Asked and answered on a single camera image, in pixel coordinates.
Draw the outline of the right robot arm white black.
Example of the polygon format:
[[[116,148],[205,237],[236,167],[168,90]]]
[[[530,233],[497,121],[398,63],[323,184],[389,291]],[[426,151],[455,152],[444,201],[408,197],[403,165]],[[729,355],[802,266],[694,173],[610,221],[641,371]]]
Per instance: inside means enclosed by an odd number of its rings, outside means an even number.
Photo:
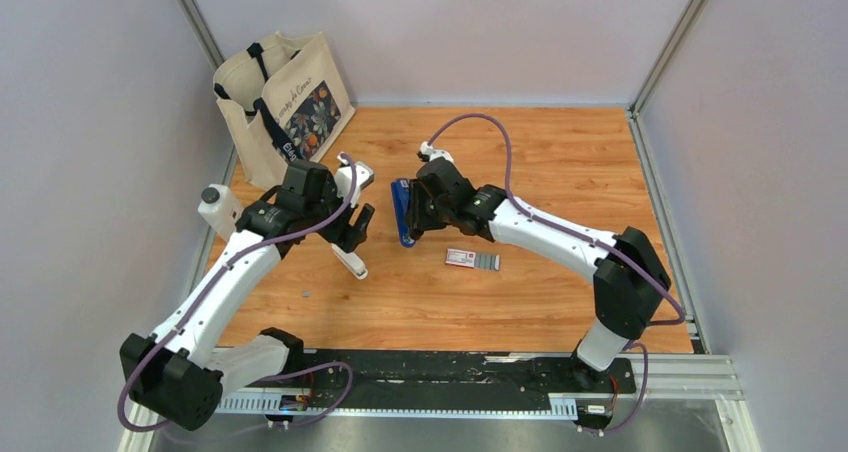
[[[423,164],[407,182],[407,234],[417,241],[448,227],[492,243],[516,246],[562,265],[593,287],[595,317],[572,355],[580,389],[605,383],[616,356],[653,324],[672,285],[647,235],[634,227],[613,233],[583,227],[530,207],[507,190],[475,187],[448,159]]]

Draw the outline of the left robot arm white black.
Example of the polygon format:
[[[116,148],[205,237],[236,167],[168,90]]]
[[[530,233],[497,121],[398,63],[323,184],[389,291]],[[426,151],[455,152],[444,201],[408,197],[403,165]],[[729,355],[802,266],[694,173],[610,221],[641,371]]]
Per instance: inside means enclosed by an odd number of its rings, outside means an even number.
[[[249,294],[305,236],[317,233],[343,253],[366,240],[374,208],[357,201],[374,173],[345,153],[338,159],[335,172],[305,159],[291,163],[281,184],[244,208],[224,251],[185,301],[150,334],[125,339],[117,415],[127,430],[160,427],[132,423],[127,401],[194,431],[222,399],[249,385],[290,387],[302,378],[313,385],[318,369],[305,366],[303,341],[290,333],[270,327],[241,346],[217,344]]]

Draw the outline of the blue stapler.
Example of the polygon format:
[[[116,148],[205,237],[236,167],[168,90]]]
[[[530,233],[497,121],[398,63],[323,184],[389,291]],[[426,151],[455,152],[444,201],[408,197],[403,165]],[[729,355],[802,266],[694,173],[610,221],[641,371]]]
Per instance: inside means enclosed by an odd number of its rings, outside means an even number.
[[[396,220],[399,242],[403,247],[411,248],[416,240],[410,236],[409,228],[405,222],[405,215],[410,205],[410,184],[405,178],[398,178],[391,182],[390,191]]]

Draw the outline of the white stapler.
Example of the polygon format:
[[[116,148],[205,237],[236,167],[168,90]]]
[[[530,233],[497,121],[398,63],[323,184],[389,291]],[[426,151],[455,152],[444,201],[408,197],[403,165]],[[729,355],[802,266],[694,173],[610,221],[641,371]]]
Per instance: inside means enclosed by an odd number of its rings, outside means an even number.
[[[368,269],[365,262],[355,252],[344,252],[335,244],[331,245],[336,258],[347,268],[347,270],[358,280],[363,280],[368,276]]]

